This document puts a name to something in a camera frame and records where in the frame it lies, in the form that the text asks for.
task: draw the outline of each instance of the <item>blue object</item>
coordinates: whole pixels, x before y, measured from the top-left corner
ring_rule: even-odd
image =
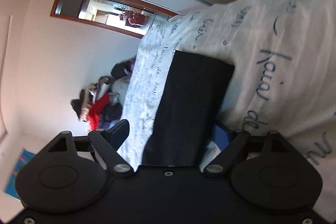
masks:
[[[6,193],[13,196],[14,198],[20,199],[19,196],[16,193],[15,190],[15,179],[17,177],[17,174],[21,171],[21,169],[35,156],[34,153],[28,152],[27,150],[23,150],[20,158],[18,159],[15,168],[10,175],[7,187],[6,187]]]
[[[212,140],[215,142],[215,144],[221,151],[223,151],[224,148],[226,148],[230,143],[229,136],[227,135],[225,129],[221,128],[217,124],[215,124],[213,128]]]

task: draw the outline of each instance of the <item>bed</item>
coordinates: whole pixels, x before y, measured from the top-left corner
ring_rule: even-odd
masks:
[[[219,121],[253,135],[277,130],[321,165],[336,144],[330,130],[322,135],[335,128],[336,103],[330,99],[336,90],[335,15],[336,0],[237,0],[152,28],[139,45],[121,117],[129,121],[130,135],[118,153],[134,169],[141,164],[179,50],[235,65]],[[203,166],[219,153],[210,147],[215,151],[207,153]],[[325,154],[311,153],[319,148]],[[334,221],[336,194],[327,187],[315,209]]]

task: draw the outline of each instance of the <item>poster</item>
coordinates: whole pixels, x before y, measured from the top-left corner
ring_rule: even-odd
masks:
[[[14,170],[12,171],[5,192],[14,198],[20,199],[15,190],[15,179],[20,170],[35,156],[34,153],[23,150],[21,156],[19,157]]]

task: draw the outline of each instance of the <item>screw hole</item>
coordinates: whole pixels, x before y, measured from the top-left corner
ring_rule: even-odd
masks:
[[[167,176],[167,177],[171,177],[173,174],[174,174],[174,173],[171,172],[171,171],[166,171],[166,172],[165,172],[165,176]]]
[[[302,224],[313,224],[313,220],[306,218],[304,221],[302,221]]]
[[[27,217],[25,218],[25,220],[23,220],[23,223],[24,224],[35,224],[35,220],[30,217]]]

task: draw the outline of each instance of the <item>metal screw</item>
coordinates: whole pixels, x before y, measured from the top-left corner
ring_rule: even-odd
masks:
[[[171,172],[171,171],[167,171],[167,172],[165,172],[165,176],[167,176],[167,177],[171,177],[173,174],[174,174],[174,173]]]
[[[126,173],[130,171],[131,167],[128,164],[117,164],[114,170],[118,173]]]
[[[207,166],[207,171],[210,173],[220,173],[223,171],[223,166],[219,165],[219,164],[212,164]]]
[[[30,217],[27,217],[25,218],[25,220],[23,220],[23,223],[24,224],[35,224],[35,220]]]
[[[306,218],[304,221],[302,221],[302,224],[313,224],[313,220]]]

